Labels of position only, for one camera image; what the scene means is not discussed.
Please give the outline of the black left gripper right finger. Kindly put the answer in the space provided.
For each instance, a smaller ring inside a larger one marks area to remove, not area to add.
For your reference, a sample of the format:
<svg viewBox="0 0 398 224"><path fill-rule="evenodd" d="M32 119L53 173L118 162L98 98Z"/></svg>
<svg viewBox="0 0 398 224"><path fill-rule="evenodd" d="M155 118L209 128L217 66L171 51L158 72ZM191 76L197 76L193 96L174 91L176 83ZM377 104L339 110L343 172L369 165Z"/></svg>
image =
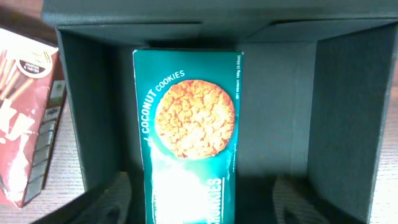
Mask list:
<svg viewBox="0 0 398 224"><path fill-rule="evenodd" d="M277 223L366 223L367 177L281 175L272 200Z"/></svg>

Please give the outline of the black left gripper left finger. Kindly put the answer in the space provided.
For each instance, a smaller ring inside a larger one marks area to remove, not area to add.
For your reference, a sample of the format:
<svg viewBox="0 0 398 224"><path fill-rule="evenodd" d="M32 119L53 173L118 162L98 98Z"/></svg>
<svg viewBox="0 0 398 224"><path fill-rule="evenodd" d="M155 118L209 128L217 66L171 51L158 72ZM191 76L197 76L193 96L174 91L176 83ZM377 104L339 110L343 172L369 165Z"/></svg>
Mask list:
<svg viewBox="0 0 398 224"><path fill-rule="evenodd" d="M34 224L123 224L126 222L132 189L128 174L114 178L85 192Z"/></svg>

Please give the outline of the teal coconut cookies box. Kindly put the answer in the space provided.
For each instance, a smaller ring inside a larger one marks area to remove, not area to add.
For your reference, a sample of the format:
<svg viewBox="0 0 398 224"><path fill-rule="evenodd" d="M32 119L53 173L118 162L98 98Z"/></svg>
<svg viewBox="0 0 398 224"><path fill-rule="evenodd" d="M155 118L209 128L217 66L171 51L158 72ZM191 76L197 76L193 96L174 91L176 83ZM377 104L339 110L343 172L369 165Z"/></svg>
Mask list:
<svg viewBox="0 0 398 224"><path fill-rule="evenodd" d="M233 223L243 52L132 54L147 223Z"/></svg>

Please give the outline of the black container box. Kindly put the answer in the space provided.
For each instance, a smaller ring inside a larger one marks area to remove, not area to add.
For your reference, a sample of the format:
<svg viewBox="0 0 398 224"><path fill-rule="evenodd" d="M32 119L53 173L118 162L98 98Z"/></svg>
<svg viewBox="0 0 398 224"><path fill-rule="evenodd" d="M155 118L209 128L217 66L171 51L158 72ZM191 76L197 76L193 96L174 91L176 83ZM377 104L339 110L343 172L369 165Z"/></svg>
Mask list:
<svg viewBox="0 0 398 224"><path fill-rule="evenodd" d="M243 52L233 223L277 223L281 175L366 176L370 221L396 1L45 1L42 19L57 31L85 192L127 173L125 223L147 223L140 49Z"/></svg>

